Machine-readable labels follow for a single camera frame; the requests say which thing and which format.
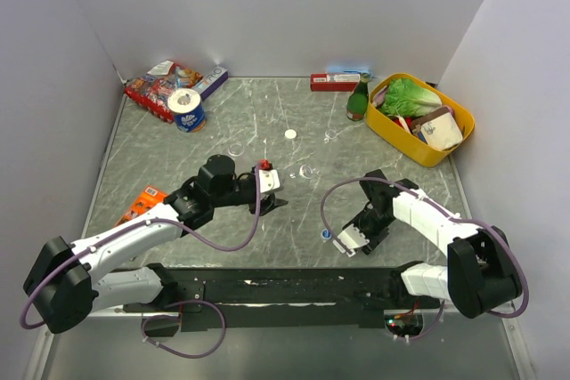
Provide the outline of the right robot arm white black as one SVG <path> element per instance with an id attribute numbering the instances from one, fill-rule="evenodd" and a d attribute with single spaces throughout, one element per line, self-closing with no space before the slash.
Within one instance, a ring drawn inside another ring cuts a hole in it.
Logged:
<path id="1" fill-rule="evenodd" d="M 520 264 L 497 227 L 466 220 L 436 203 L 409 180 L 389 181 L 379 169 L 357 179 L 367 203 L 331 240 L 349 257 L 369 254 L 386 237 L 392 222 L 399 221 L 420 233 L 446 257 L 444 265 L 414 262 L 400 268 L 389 286 L 391 301 L 409 307 L 420 296 L 452 303 L 469 319 L 516 298 L 515 318 L 528 306 L 528 283 Z"/>

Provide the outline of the blue bottle cap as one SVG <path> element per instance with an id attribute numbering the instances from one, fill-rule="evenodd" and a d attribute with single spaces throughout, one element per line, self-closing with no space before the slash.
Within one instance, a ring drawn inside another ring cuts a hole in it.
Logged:
<path id="1" fill-rule="evenodd" d="M 323 241 L 330 241 L 332 238 L 331 232 L 327 229 L 323 229 L 321 232 L 321 239 Z"/>

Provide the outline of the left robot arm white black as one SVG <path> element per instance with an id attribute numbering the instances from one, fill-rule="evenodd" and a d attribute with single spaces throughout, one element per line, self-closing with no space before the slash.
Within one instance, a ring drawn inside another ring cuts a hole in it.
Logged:
<path id="1" fill-rule="evenodd" d="M 89 314 L 112 306 L 150 304 L 158 311 L 170 308 L 176 285 L 166 269 L 147 266 L 120 271 L 119 266 L 154 247 L 191 235 L 217 251 L 225 247 L 198 232 L 217 208 L 246 206 L 256 219 L 284 206 L 275 194 L 281 190 L 279 171 L 262 159 L 237 174 L 232 158 L 214 155 L 196 175 L 144 214 L 111 230 L 72 243 L 61 237 L 46 242 L 26 277 L 28 300 L 20 314 L 25 329 L 45 326 L 53 334 L 66 332 Z M 30 308 L 41 320 L 28 323 Z"/>

